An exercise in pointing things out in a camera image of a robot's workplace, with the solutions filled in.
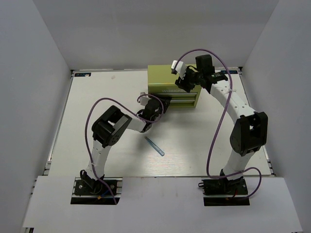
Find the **light blue pen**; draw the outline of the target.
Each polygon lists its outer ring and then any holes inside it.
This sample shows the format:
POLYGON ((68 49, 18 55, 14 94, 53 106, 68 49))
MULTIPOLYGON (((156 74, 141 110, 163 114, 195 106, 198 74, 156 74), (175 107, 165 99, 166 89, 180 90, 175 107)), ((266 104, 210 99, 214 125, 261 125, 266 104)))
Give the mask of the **light blue pen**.
POLYGON ((148 142, 148 144, 155 150, 157 151, 158 154, 160 154, 161 156, 165 155, 165 152, 158 146, 156 145, 150 138, 145 137, 146 141, 148 142))

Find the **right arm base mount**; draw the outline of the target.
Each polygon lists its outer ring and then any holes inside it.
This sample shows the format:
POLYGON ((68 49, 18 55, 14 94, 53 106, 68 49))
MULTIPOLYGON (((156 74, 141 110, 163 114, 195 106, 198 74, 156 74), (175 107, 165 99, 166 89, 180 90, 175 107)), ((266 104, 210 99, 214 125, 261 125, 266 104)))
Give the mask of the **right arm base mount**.
POLYGON ((198 183, 203 191, 204 206, 249 206, 244 177, 237 180, 205 179, 198 183))

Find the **green top drawer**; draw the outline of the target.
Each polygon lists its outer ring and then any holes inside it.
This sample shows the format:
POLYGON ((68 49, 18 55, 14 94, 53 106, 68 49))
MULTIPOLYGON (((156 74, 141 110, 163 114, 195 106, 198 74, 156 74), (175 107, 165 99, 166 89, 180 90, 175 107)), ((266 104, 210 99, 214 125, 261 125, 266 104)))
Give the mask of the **green top drawer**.
POLYGON ((157 97, 171 97, 171 98, 196 98, 197 92, 169 92, 169 93, 152 93, 152 95, 157 97))

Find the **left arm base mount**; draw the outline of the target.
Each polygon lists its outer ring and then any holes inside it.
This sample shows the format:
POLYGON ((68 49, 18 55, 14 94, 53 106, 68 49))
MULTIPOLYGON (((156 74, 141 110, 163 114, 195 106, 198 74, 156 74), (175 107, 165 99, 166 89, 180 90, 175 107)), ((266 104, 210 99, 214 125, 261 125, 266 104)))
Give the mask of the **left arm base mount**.
POLYGON ((72 190, 70 203, 73 205, 115 205, 118 204, 122 192, 122 178, 108 178, 104 181, 109 185, 115 197, 114 202, 108 188, 99 183, 94 189, 91 188, 80 178, 76 178, 72 190))

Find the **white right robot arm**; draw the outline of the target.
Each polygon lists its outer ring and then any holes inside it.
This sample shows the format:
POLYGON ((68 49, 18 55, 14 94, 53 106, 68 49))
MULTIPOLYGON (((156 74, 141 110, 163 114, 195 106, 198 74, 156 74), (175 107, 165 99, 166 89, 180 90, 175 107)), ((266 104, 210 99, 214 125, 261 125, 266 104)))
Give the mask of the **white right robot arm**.
POLYGON ((195 60, 196 67, 174 60, 171 70, 179 76, 175 84, 180 89, 190 92, 201 86, 223 106, 234 123, 229 138, 231 155, 219 176, 220 189, 229 194, 237 188, 236 180, 243 177, 250 158, 266 144, 268 116, 256 112, 240 98, 230 77, 215 71, 210 55, 197 56, 195 60))

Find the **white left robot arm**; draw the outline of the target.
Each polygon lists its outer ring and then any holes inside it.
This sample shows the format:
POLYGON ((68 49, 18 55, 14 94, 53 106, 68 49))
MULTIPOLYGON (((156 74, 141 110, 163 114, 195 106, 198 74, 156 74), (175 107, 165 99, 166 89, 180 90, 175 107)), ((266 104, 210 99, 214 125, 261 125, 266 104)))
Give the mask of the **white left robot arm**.
POLYGON ((88 114, 85 126, 86 148, 90 156, 90 161, 85 170, 80 171, 80 178, 86 188, 92 194, 98 194, 102 190, 109 190, 102 180, 104 179, 104 167, 109 151, 129 129, 139 133, 145 133, 151 129, 152 125, 159 121, 170 106, 171 97, 160 97, 141 94, 138 102, 144 106, 143 109, 133 116, 129 116, 115 105, 110 106, 92 125, 93 146, 90 148, 87 139, 87 129, 92 106, 88 114))

